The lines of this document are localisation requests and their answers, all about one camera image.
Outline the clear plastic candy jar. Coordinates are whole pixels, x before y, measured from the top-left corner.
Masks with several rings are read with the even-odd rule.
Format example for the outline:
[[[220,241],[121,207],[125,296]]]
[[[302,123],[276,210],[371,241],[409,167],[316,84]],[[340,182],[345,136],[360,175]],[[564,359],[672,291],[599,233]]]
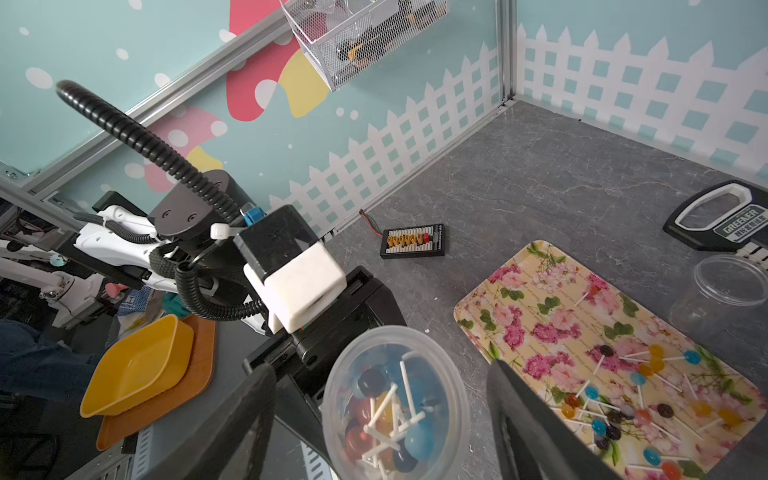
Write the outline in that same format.
[[[709,343],[767,302],[767,270],[745,258],[718,254],[700,261],[670,309],[668,321],[690,339]]]

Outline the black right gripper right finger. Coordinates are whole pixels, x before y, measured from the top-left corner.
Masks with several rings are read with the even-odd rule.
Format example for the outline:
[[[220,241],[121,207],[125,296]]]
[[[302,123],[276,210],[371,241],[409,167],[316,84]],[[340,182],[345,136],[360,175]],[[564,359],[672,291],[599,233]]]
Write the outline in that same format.
[[[487,404],[504,479],[616,479],[506,363],[495,360]]]

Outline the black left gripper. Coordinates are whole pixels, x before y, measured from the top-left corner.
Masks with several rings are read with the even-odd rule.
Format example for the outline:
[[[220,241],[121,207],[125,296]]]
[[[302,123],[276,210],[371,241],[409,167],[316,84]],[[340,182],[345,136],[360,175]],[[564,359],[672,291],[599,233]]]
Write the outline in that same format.
[[[263,363],[275,370],[279,420],[318,420],[316,399],[342,351],[373,328],[406,324],[391,290],[366,268],[354,268],[346,280],[339,297],[308,327],[268,336],[244,360],[247,372]]]

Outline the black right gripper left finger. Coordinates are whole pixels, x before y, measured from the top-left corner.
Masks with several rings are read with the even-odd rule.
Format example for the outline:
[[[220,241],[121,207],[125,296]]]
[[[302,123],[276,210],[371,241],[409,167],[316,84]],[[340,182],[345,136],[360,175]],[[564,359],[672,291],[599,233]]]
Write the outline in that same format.
[[[221,406],[146,479],[217,479],[251,434],[244,477],[261,476],[274,423],[276,372],[258,366]]]

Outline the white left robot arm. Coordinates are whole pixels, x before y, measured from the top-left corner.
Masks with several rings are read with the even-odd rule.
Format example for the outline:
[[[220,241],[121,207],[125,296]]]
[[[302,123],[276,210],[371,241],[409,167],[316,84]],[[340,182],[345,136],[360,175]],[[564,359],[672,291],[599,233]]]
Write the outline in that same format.
[[[291,206],[263,212],[223,170],[203,172],[166,141],[71,80],[58,97],[175,182],[148,215],[103,202],[83,216],[76,248],[172,286],[206,320],[265,324],[245,359],[271,365],[305,397],[319,396],[342,350],[380,326],[402,325],[391,293],[366,269],[344,272]]]

